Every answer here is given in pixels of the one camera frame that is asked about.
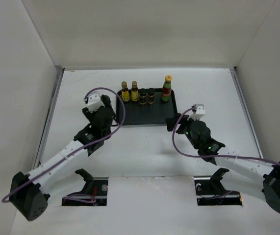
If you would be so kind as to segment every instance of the brown bottle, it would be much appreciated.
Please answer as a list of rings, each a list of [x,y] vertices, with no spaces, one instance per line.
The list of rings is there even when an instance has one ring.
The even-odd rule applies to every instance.
[[[167,75],[165,77],[165,82],[163,89],[161,90],[161,101],[162,102],[168,102],[171,97],[171,79],[172,77],[170,75]]]
[[[129,90],[127,87],[127,83],[126,82],[122,82],[121,83],[121,97],[123,102],[128,102],[130,100],[130,96],[129,96]]]
[[[134,102],[137,102],[139,100],[139,89],[136,81],[132,82],[131,99]]]

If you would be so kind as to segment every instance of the bottle cap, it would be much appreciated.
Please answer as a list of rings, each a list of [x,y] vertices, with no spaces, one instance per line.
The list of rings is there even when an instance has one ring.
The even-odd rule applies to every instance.
[[[137,84],[136,81],[133,81],[133,82],[132,82],[132,87],[133,87],[133,88],[137,88],[137,87],[138,87],[138,84]]]
[[[142,88],[139,90],[140,96],[146,96],[146,89]]]
[[[122,82],[121,86],[122,86],[122,88],[127,88],[127,83],[126,82]]]
[[[166,82],[171,82],[172,77],[170,75],[167,75],[165,77]]]
[[[148,94],[149,94],[150,96],[154,95],[154,94],[155,94],[155,89],[154,89],[154,88],[149,88],[149,89],[148,89]]]

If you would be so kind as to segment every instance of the black jar lid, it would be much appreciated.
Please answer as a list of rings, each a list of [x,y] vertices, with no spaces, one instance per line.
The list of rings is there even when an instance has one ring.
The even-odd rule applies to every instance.
[[[139,90],[140,96],[146,96],[146,89],[142,88]]]
[[[154,88],[149,88],[148,89],[148,94],[151,95],[151,96],[154,95],[155,94],[155,89]]]

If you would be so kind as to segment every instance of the yellow label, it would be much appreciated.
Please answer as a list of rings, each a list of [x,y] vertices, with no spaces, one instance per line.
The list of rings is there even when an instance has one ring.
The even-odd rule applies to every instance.
[[[136,92],[131,91],[131,99],[133,101],[138,101],[138,99],[139,99],[139,91],[136,91]]]
[[[129,92],[122,92],[121,97],[122,97],[122,100],[123,100],[124,102],[127,102],[127,101],[130,100]]]

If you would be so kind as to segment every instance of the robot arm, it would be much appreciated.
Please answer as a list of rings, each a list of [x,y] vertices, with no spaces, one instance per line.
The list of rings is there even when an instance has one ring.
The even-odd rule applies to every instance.
[[[248,160],[234,155],[229,157],[229,153],[218,156],[218,151],[225,145],[213,139],[210,129],[200,121],[205,114],[204,106],[196,104],[191,110],[191,116],[182,116],[176,133],[188,138],[198,150],[200,158],[222,167],[211,177],[211,187],[219,189],[222,194],[226,190],[234,190],[254,196],[280,213],[280,166],[266,163],[263,159]],[[168,131],[173,131],[180,116],[177,114],[174,118],[166,119]]]
[[[110,127],[116,115],[108,96],[90,94],[82,111],[90,123],[67,146],[45,164],[26,175],[19,172],[12,179],[11,192],[28,182],[28,185],[9,197],[9,201],[28,221],[38,218],[47,208],[51,185],[80,169],[87,156],[103,146],[104,141],[99,140],[111,133]]]

